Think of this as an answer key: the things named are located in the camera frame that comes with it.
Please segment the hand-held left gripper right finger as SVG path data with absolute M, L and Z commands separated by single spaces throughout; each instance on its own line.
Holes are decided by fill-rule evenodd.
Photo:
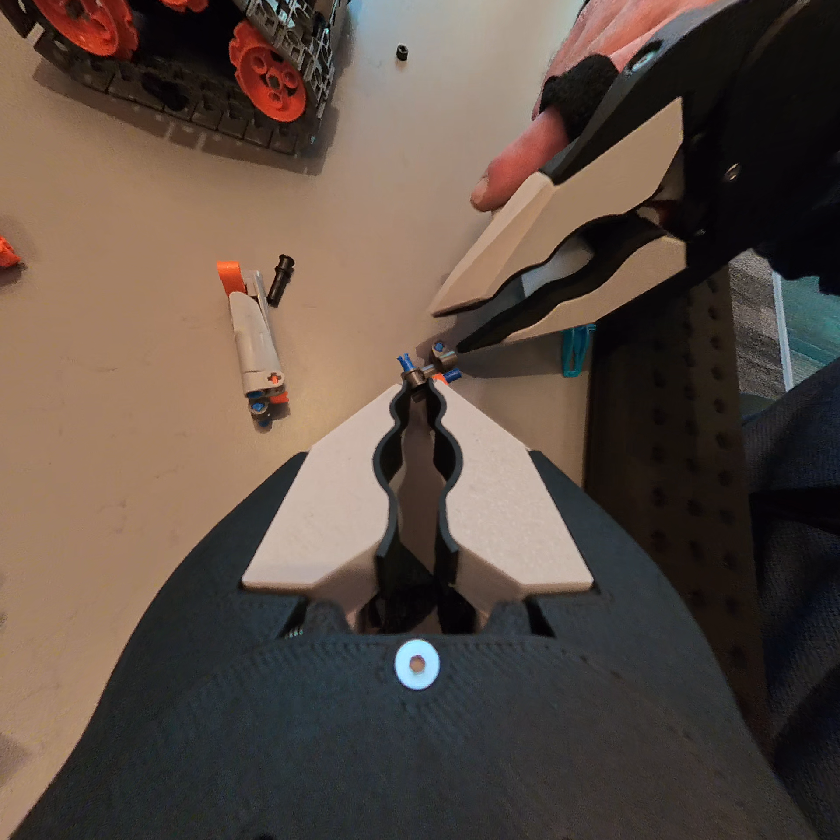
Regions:
M 437 572 L 469 604 L 588 592 L 594 583 L 532 452 L 443 381 L 427 385 L 444 479 Z

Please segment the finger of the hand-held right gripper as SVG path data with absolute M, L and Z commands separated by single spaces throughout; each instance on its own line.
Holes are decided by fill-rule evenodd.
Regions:
M 488 301 L 585 224 L 632 211 L 653 196 L 682 144 L 682 114 L 681 99 L 673 100 L 560 184 L 540 171 L 531 174 L 449 274 L 430 304 L 432 316 Z
M 596 323 L 686 267 L 686 244 L 647 219 L 586 225 L 458 322 L 460 354 Z

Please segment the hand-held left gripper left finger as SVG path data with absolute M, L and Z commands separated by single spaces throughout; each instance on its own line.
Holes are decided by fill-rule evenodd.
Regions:
M 355 613 L 377 593 L 375 555 L 394 525 L 402 462 L 392 385 L 305 454 L 241 583 Z

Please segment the grey connector with blue pin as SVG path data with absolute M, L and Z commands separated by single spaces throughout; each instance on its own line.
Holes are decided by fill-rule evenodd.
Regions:
M 418 366 L 414 363 L 410 353 L 404 352 L 397 357 L 401 366 L 401 377 L 406 384 L 408 392 L 415 403 L 424 399 L 426 382 L 434 374 L 434 368 Z

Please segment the orange connector with blue pins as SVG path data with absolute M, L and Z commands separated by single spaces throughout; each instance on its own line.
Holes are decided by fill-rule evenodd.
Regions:
M 424 368 L 427 379 L 452 384 L 462 376 L 457 353 L 443 341 L 436 341 L 430 349 L 429 363 Z

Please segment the black axle pin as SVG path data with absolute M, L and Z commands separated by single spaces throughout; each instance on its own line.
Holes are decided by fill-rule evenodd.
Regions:
M 275 267 L 275 275 L 266 294 L 268 305 L 277 308 L 295 270 L 295 260 L 286 254 L 281 254 Z

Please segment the person's right hand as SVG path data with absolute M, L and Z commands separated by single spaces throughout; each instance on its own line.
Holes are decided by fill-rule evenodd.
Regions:
M 591 1 L 579 12 L 544 81 L 561 76 L 589 55 L 608 57 L 618 70 L 664 26 L 709 1 Z M 479 179 L 470 202 L 479 212 L 502 207 L 532 173 L 541 169 L 570 142 L 556 108 L 540 110 L 522 134 L 493 159 Z

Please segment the blue plastic tool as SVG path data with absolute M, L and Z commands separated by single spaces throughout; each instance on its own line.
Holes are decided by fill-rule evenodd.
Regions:
M 566 379 L 583 372 L 596 324 L 588 323 L 561 332 L 561 372 Z

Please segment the tracked toy robot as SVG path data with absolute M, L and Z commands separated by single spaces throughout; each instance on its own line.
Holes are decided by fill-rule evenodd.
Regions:
M 286 156 L 314 152 L 344 1 L 2 1 L 81 85 Z

